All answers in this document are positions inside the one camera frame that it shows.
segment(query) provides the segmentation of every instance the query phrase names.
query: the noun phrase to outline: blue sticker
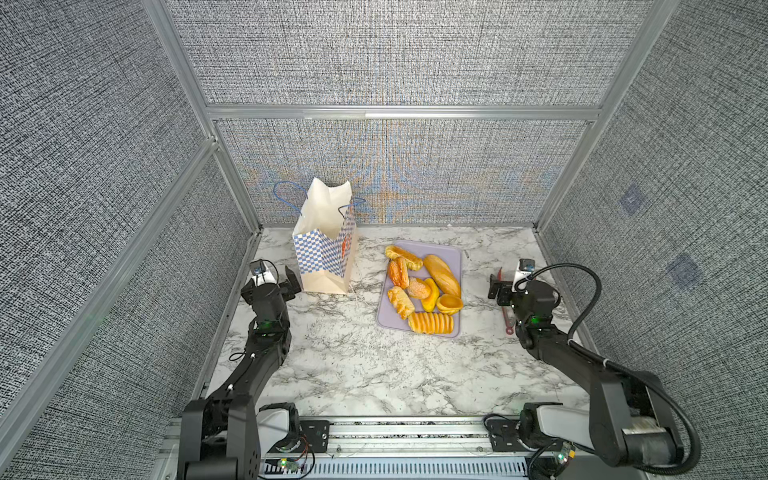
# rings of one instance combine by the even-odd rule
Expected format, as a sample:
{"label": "blue sticker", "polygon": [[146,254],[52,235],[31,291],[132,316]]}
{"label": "blue sticker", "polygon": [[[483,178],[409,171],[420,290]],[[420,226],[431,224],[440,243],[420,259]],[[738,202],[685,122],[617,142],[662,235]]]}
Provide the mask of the blue sticker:
{"label": "blue sticker", "polygon": [[636,182],[632,182],[624,196],[619,199],[619,204],[627,212],[627,215],[632,216],[636,214],[644,201],[645,196],[640,191],[640,186]]}
{"label": "blue sticker", "polygon": [[667,265],[667,275],[677,288],[688,290],[701,282],[701,268],[687,253],[681,253]]}

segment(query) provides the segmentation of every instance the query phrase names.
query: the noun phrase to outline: bread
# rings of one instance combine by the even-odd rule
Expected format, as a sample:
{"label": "bread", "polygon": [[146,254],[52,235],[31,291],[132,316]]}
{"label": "bread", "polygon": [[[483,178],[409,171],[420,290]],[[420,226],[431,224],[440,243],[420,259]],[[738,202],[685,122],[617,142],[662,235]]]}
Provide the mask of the bread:
{"label": "bread", "polygon": [[392,287],[386,294],[389,297],[389,302],[392,303],[395,311],[400,315],[400,318],[406,319],[408,315],[416,311],[416,307],[413,306],[413,302],[408,298],[405,290],[399,286]]}
{"label": "bread", "polygon": [[448,295],[462,295],[462,288],[458,285],[456,277],[451,273],[448,265],[437,255],[427,255],[424,257],[424,266],[433,278],[437,286],[443,293]]}
{"label": "bread", "polygon": [[437,310],[445,315],[453,315],[464,308],[464,302],[456,295],[445,294],[437,299]]}
{"label": "bread", "polygon": [[440,289],[437,287],[437,284],[434,280],[431,278],[428,278],[427,280],[424,280],[424,282],[429,285],[429,288],[431,292],[429,293],[429,296],[422,300],[422,308],[426,312],[432,312],[435,309],[435,304],[437,303],[437,297],[440,296]]}
{"label": "bread", "polygon": [[400,247],[395,247],[394,245],[389,245],[387,248],[384,249],[384,254],[387,258],[391,260],[395,260],[398,258],[405,258],[406,264],[408,265],[408,268],[411,270],[421,270],[422,266],[424,266],[424,262],[422,262],[422,259],[418,258],[413,253],[410,253],[408,250],[404,250]]}
{"label": "bread", "polygon": [[453,317],[444,313],[414,313],[408,318],[408,326],[416,333],[450,333]]}
{"label": "bread", "polygon": [[432,289],[429,288],[429,285],[427,285],[424,280],[420,278],[412,278],[410,279],[410,283],[411,284],[408,285],[408,288],[406,288],[406,293],[408,293],[408,295],[412,296],[413,298],[423,300],[428,297],[430,293],[432,293]]}
{"label": "bread", "polygon": [[400,288],[408,288],[410,281],[408,279],[408,267],[406,266],[406,259],[398,257],[389,261],[389,266],[386,269],[387,275],[392,280],[392,283]]}

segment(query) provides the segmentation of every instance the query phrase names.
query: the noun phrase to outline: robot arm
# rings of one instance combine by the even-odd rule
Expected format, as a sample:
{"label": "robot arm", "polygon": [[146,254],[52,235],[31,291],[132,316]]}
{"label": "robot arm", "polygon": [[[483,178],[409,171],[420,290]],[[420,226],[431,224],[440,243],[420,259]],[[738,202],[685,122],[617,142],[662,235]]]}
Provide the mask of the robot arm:
{"label": "robot arm", "polygon": [[[519,270],[530,272],[532,265],[533,260],[521,260]],[[670,403],[656,393],[663,392],[659,379],[650,372],[609,368],[611,364],[602,357],[569,342],[552,323],[559,293],[539,280],[528,280],[523,290],[515,289],[520,283],[491,276],[488,298],[512,306],[515,332],[523,348],[563,372],[590,396],[588,414],[560,405],[526,404],[520,418],[523,443],[540,448],[553,437],[565,439],[594,449],[610,466],[680,464],[684,449]],[[692,462],[687,461],[692,463],[690,468],[698,452],[692,451],[689,458],[694,455]]]}
{"label": "robot arm", "polygon": [[243,288],[243,298],[257,317],[248,326],[243,359],[227,381],[208,398],[193,400],[184,409],[179,480],[255,478],[264,452],[273,445],[290,449],[298,443],[299,415],[293,404],[265,406],[258,414],[255,405],[290,348],[285,302],[301,289],[287,268],[286,276],[280,285],[257,286],[252,279]]}

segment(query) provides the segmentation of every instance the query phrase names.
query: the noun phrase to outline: paper bag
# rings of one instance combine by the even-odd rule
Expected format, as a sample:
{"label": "paper bag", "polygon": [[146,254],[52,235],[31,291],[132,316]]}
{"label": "paper bag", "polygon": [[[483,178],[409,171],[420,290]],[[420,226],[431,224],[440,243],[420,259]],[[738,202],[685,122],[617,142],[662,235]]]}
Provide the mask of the paper bag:
{"label": "paper bag", "polygon": [[349,182],[327,187],[312,181],[293,229],[304,291],[346,295],[357,251],[354,205],[359,203]]}

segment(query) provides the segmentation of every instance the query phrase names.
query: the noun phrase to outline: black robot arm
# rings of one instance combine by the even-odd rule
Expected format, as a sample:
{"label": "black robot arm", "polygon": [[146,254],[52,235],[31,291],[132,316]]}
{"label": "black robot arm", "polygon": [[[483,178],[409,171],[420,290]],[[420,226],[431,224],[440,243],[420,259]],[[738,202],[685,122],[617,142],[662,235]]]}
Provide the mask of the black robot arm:
{"label": "black robot arm", "polygon": [[[296,275],[287,268],[286,277],[280,285],[256,286],[251,280],[241,291],[257,317],[248,326],[237,368],[218,390],[184,409],[179,480],[256,478],[264,452],[260,451],[255,401],[288,354],[291,335],[286,301],[301,291]],[[293,406],[286,409],[292,417],[283,440],[288,443],[298,439],[298,414]]]}
{"label": "black robot arm", "polygon": [[[521,260],[521,265],[524,262],[528,265],[532,260]],[[653,467],[683,465],[684,449],[675,425],[673,408],[681,418],[685,415],[669,399],[653,373],[620,368],[578,345],[560,331],[552,322],[552,310],[560,303],[559,293],[548,283],[534,280],[540,272],[528,275],[525,278],[527,281],[511,282],[491,275],[488,298],[496,300],[498,305],[512,306],[515,332],[523,348],[534,358],[563,372],[589,393],[588,435],[582,432],[575,436],[589,439],[594,453],[610,466],[635,466],[665,475],[676,475],[693,468],[700,446],[692,426],[688,429],[690,422],[687,418],[684,424],[692,438],[692,449],[684,468]],[[516,287],[524,281],[525,287],[517,290]],[[553,436],[574,442],[568,438],[572,433],[568,431],[571,427],[568,421],[559,422],[562,431],[558,430],[556,422],[548,423],[547,432],[540,430],[540,425],[547,422],[539,416],[555,412],[562,415],[559,419],[566,419],[566,411],[569,410],[557,411],[559,407],[552,406],[541,408],[543,405],[526,404],[521,412],[521,440],[533,448],[543,446]]]}

